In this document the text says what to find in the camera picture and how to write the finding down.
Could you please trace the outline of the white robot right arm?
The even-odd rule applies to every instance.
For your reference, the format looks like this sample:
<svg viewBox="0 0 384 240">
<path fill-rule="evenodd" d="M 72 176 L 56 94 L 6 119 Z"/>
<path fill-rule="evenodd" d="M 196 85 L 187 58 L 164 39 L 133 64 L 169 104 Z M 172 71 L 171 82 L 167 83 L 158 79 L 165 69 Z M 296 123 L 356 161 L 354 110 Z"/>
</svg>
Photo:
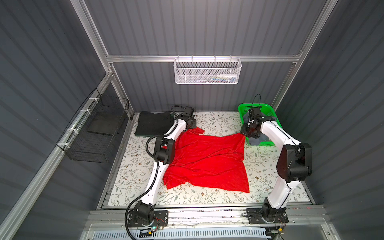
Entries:
<svg viewBox="0 0 384 240">
<path fill-rule="evenodd" d="M 290 136 L 279 126 L 276 117 L 264 115 L 261 108 L 250 108 L 248 115 L 241 134 L 255 139 L 263 134 L 281 151 L 276 166 L 277 182 L 259 212 L 253 214 L 251 209 L 247 210 L 248 218 L 250 221 L 260 218 L 265 223 L 278 220 L 287 223 L 286 206 L 290 195 L 300 182 L 312 174 L 312 147 Z"/>
</svg>

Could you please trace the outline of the red t-shirt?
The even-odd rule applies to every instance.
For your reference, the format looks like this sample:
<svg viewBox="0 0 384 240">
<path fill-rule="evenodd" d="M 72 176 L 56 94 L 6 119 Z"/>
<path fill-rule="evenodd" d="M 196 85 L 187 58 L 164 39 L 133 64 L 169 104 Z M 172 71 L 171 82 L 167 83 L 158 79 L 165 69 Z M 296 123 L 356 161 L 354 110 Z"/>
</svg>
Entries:
<svg viewBox="0 0 384 240">
<path fill-rule="evenodd" d="M 237 133 L 224 137 L 208 136 L 195 128 L 176 140 L 173 162 L 163 182 L 167 189 L 189 183 L 196 187 L 249 193 L 246 172 L 245 136 Z"/>
</svg>

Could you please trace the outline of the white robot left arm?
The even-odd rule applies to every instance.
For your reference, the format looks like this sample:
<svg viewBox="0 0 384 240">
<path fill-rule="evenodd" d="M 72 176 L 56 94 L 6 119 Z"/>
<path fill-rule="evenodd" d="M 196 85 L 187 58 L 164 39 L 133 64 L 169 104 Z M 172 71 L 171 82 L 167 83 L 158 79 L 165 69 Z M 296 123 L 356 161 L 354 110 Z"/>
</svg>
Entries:
<svg viewBox="0 0 384 240">
<path fill-rule="evenodd" d="M 129 223 L 145 226 L 153 223 L 159 186 L 167 168 L 175 158 L 176 140 L 181 133 L 197 127 L 194 108 L 172 106 L 171 110 L 174 116 L 172 127 L 165 134 L 154 135 L 146 142 L 146 152 L 154 160 L 154 166 L 145 192 L 127 207 L 126 220 Z"/>
</svg>

